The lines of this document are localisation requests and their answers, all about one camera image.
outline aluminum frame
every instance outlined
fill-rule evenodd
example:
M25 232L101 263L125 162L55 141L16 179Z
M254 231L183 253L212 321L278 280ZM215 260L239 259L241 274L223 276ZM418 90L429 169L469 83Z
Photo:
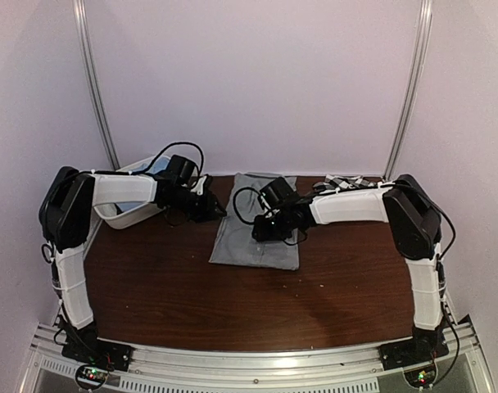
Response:
M471 372L478 393L494 393L491 376L483 357L476 332L471 323L456 326L460 337L460 353L469 357ZM40 370L73 374L78 363L61 357L61 347L54 344L56 327L39 325L30 346L20 393L34 391ZM452 331L444 331L450 354L455 355L456 341ZM65 334L57 340L63 342ZM213 352L194 350L173 350L155 346L132 345L133 355L127 373L114 372L106 384L113 390L138 391L134 384L157 386L179 391L228 391L291 392L323 391L327 386L347 386L356 383L370 383L375 378L401 369L384 371L379 359L378 348L383 344L372 343L325 350L294 350L285 352Z
M404 142L404 137L409 127L414 102L416 101L416 92L419 86L420 76L422 75L423 64L428 52L431 24L432 0L422 0L416 41L414 44L413 62L410 70L410 80L407 84L407 90L405 91L404 105L402 107L400 119L398 120L398 127L396 128L395 139L393 140L386 170L383 175L383 177L387 180L391 180L392 178L396 162L398 161L398 157L400 155L402 143Z
M85 76L87 77L88 90L93 103L94 115L96 116L100 135L102 136L103 147L107 155L107 159L113 170L120 168L118 154L115 144L112 141L111 131L107 122L107 116L103 106L102 95L96 75L96 67L94 65L93 50L91 47L90 34L88 31L87 16L85 13L85 1L74 0L73 6L75 9L76 27L79 35L79 45L84 59Z

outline white robotic arm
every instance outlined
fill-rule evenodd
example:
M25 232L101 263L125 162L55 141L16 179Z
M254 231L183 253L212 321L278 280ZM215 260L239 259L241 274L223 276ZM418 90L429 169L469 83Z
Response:
M410 271L414 297L413 337L381 346L384 368L415 361L432 361L447 353L442 340L444 271L441 263L441 210L410 175L392 183L351 190L326 190L299 196L284 178L277 178L259 194L264 210L252 223L258 242L286 241L298 229L343 221L389 223L396 249Z
M383 196L389 190L392 190L392 187L359 189L317 196L310 204L310 211L317 224L343 221L388 223L389 217ZM419 260L405 258L413 290L414 325L425 330L435 330L442 319L437 255L440 255L440 242L434 244L432 258Z
M156 203L184 212L189 220L204 222L224 217L225 209L209 190L212 177L205 175L190 185L196 165L172 156L157 174L88 171L63 167L58 172L39 211L49 250L44 256L52 266L52 281L60 297L60 329L67 341L65 357L84 363L127 370L131 348L97 339L93 311L88 302L84 274L84 243L94 206L121 202Z

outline gray towel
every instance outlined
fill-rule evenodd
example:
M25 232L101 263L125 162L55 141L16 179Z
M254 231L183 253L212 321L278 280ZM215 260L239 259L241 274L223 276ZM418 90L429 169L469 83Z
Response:
M236 174L234 187L227 205L227 217L222 219L215 248L209 262L212 264L235 264L260 268L298 270L298 246L288 246L284 242L256 242L252 236L252 226L245 225L234 213L233 196L242 187L262 189L278 175L273 174ZM296 188L296 177L286 177L291 187ZM263 213L255 192L241 192L237 198L240 215L252 221L256 215ZM288 242L297 242L297 231Z

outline table surface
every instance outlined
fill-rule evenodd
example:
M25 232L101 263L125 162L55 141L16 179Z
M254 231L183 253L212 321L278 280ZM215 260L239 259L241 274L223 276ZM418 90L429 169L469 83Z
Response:
M298 178L300 194L319 178ZM211 189L227 205L233 177ZM219 222L103 224L85 260L100 336L189 350L302 350L410 336L409 271L387 224L310 229L296 272L209 264Z

